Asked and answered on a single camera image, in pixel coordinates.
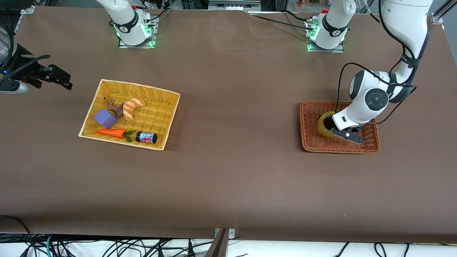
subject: tabletop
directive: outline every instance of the tabletop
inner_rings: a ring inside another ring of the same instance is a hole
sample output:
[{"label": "tabletop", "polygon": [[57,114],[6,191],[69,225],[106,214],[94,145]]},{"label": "tabletop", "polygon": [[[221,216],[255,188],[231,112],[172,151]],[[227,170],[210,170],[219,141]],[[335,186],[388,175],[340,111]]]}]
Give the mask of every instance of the tabletop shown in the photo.
[{"label": "tabletop", "polygon": [[[307,52],[302,29],[242,11],[172,11],[154,49],[118,48],[109,20],[97,8],[24,17],[18,43],[74,85],[0,95],[1,214],[36,233],[457,242],[457,70],[441,26],[418,89],[379,125],[381,151],[343,155],[303,150],[299,103],[335,100],[345,63],[396,63],[401,46],[370,16],[354,15],[343,54]],[[164,151],[77,136],[100,79],[181,94]]]}]

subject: yellow wicker basket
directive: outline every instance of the yellow wicker basket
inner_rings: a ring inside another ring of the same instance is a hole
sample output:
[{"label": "yellow wicker basket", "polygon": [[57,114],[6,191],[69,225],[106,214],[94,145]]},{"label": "yellow wicker basket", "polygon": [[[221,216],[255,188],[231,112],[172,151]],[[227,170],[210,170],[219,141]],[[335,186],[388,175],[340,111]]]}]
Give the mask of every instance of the yellow wicker basket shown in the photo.
[{"label": "yellow wicker basket", "polygon": [[[121,118],[111,127],[113,129],[134,131],[131,136],[131,143],[125,139],[97,133],[97,130],[104,129],[104,127],[95,121],[93,117],[101,109],[107,109],[108,103],[103,98],[109,101],[115,100],[115,105],[127,102],[132,98],[142,99],[146,103],[146,106],[138,107],[134,110],[132,121]],[[179,98],[180,94],[165,89],[113,80],[101,80],[78,136],[152,150],[163,150],[170,133]],[[157,142],[151,144],[135,141],[136,133],[139,131],[156,133]]]}]

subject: toy carrot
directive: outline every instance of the toy carrot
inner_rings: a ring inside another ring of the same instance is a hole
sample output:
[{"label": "toy carrot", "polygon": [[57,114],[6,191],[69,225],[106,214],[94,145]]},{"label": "toy carrot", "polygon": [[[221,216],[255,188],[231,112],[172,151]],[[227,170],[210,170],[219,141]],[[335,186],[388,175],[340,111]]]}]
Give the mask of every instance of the toy carrot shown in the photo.
[{"label": "toy carrot", "polygon": [[97,130],[97,133],[103,134],[103,135],[109,135],[113,137],[118,137],[118,138],[125,138],[127,142],[131,142],[132,139],[129,137],[133,133],[133,131],[125,131],[125,129],[122,128],[113,128],[113,129],[99,129]]}]

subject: blue block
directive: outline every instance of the blue block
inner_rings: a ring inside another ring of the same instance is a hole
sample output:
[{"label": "blue block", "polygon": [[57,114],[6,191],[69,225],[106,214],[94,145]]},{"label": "blue block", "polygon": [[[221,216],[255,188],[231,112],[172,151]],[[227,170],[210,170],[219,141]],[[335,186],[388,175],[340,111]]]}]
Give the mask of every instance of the blue block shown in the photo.
[{"label": "blue block", "polygon": [[117,119],[114,117],[109,111],[106,109],[101,109],[95,116],[94,120],[96,120],[100,125],[109,129],[111,128],[114,123],[116,123]]}]

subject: brown basket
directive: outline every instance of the brown basket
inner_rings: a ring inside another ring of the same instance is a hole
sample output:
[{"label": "brown basket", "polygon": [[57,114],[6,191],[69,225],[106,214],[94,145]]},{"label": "brown basket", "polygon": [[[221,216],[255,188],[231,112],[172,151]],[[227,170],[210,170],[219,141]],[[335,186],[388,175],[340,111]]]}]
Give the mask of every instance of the brown basket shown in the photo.
[{"label": "brown basket", "polygon": [[[338,110],[349,106],[350,102],[340,102]],[[317,120],[322,114],[334,111],[336,102],[308,100],[300,104],[300,128],[302,146],[308,152],[340,154],[375,154],[380,150],[377,126],[365,124],[360,136],[364,142],[354,144],[339,137],[326,138],[317,131]]]}]

